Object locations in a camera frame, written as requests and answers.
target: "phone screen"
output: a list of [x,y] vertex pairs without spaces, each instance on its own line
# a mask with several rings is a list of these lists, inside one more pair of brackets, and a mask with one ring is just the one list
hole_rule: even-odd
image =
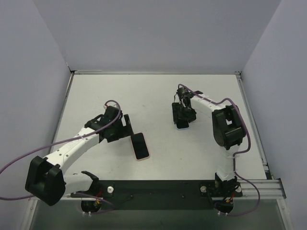
[[134,153],[137,160],[142,160],[149,157],[149,152],[146,146],[143,133],[137,133],[131,136],[131,141],[134,149]]
[[178,130],[187,129],[189,127],[188,121],[178,121],[176,123],[176,127]]

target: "white wall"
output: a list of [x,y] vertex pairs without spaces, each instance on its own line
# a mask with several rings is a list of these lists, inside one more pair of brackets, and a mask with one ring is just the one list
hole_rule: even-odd
[[280,0],[34,0],[73,70],[242,70]]
[[[52,141],[69,77],[32,0],[0,0],[0,168]],[[31,158],[0,175],[0,196],[27,195]],[[0,229],[19,229],[26,203],[0,201]]]
[[243,83],[295,229],[306,229],[307,1],[283,0],[243,70]]

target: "white table surface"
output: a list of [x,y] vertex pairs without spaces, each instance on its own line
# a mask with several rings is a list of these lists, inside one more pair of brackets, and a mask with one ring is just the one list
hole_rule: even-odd
[[[136,161],[130,137],[104,140],[67,174],[87,170],[100,180],[214,179],[221,148],[214,141],[211,119],[197,113],[190,128],[181,131],[173,123],[171,103],[179,83],[215,101],[233,99],[252,143],[251,150],[237,159],[237,172],[247,179],[266,179],[235,75],[75,75],[56,141],[73,137],[88,120],[104,113],[105,101],[113,99],[129,114],[134,133],[144,134],[150,158]],[[240,150],[246,147],[244,138]]]

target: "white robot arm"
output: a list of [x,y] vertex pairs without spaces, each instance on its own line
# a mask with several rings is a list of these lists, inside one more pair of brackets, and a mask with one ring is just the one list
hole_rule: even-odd
[[[211,99],[204,94],[199,94],[199,96],[202,98],[207,98],[211,101]],[[193,96],[191,98],[191,107],[196,111],[205,114],[209,118],[212,118],[214,111],[226,108],[226,104],[214,105],[200,97]],[[235,177],[233,154],[239,150],[239,145],[233,145],[228,150],[224,147],[221,148],[223,149],[223,153],[220,155],[216,174],[221,181],[229,181]]]
[[[116,119],[119,113],[120,116],[112,125],[102,129]],[[73,141],[44,158],[35,157],[30,163],[25,189],[50,206],[56,204],[64,194],[88,191],[93,183],[99,180],[95,175],[87,171],[67,175],[66,171],[102,140],[111,142],[133,135],[129,116],[124,115],[125,126],[121,121],[122,117],[120,109],[108,106],[105,114],[88,121],[72,138]]]
[[223,148],[216,179],[221,182],[236,181],[233,154],[238,151],[246,135],[238,114],[232,105],[212,103],[212,100],[202,92],[195,93],[198,96],[184,87],[177,90],[180,102],[172,104],[174,123],[180,124],[181,127],[188,127],[188,123],[196,119],[195,110],[212,118],[214,139]]

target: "screw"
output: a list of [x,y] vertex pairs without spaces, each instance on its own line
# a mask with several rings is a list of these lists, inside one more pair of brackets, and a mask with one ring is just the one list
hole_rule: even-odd
[[202,193],[205,193],[206,191],[207,191],[206,186],[202,186],[202,187],[201,187],[201,192],[202,192]]
[[113,191],[114,191],[114,188],[113,188],[112,186],[109,186],[109,187],[107,188],[107,192],[108,192],[108,193],[113,193]]

